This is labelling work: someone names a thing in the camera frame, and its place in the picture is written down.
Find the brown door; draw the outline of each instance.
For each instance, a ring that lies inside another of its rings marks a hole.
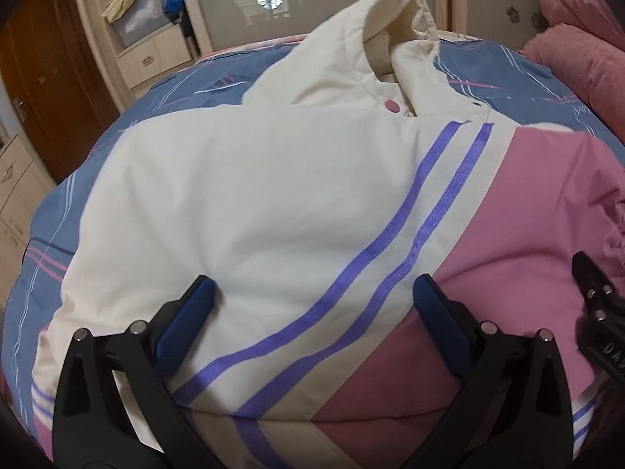
[[[23,0],[0,31],[0,73],[26,135],[59,182],[120,115],[75,0]]]

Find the pink pillow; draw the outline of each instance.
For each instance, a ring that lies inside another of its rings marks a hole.
[[[549,67],[625,143],[625,52],[558,24],[527,42],[523,53]]]
[[[541,0],[550,26],[570,24],[625,51],[625,33],[605,0]]]

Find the pink fabric panel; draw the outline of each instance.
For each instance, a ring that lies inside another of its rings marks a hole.
[[[555,333],[571,397],[593,381],[577,350],[584,301],[571,258],[584,250],[622,288],[623,168],[588,134],[516,131],[482,205],[434,278],[479,321]],[[456,383],[411,311],[313,418],[364,469],[398,466],[421,443]],[[373,428],[376,419],[386,420]]]
[[[625,52],[576,27],[559,24],[527,42],[523,53],[549,67],[625,142]]]
[[[541,0],[551,26],[569,24],[625,51],[625,33],[605,0]]]
[[[34,423],[39,445],[46,454],[46,457],[52,460],[52,432],[48,430],[48,427],[41,422],[37,415],[34,417]]]

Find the blue bedsheet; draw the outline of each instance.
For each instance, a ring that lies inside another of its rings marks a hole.
[[[113,145],[139,121],[195,107],[239,104],[243,93],[293,45],[220,55],[162,81],[102,135],[91,154],[37,208],[32,239],[7,304],[2,368],[16,407],[34,432],[30,373],[38,333],[61,305],[60,287],[78,246],[82,210]],[[546,67],[492,42],[441,43],[436,67],[457,92],[485,102],[521,124],[554,122],[599,137],[625,164],[625,147]],[[171,129],[172,139],[176,130]]]

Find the metal pin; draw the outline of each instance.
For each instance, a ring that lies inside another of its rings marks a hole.
[[[551,342],[553,340],[553,333],[551,333],[547,328],[543,328],[538,332],[538,336],[542,338],[545,342]]]
[[[495,335],[495,333],[497,333],[499,329],[497,328],[497,324],[490,321],[484,321],[482,324],[479,325],[479,327],[487,335]]]
[[[85,340],[88,334],[89,334],[89,330],[87,328],[79,328],[74,332],[74,340],[76,342]]]
[[[140,335],[146,330],[147,327],[148,323],[146,323],[146,321],[135,321],[130,325],[130,333],[133,335]]]

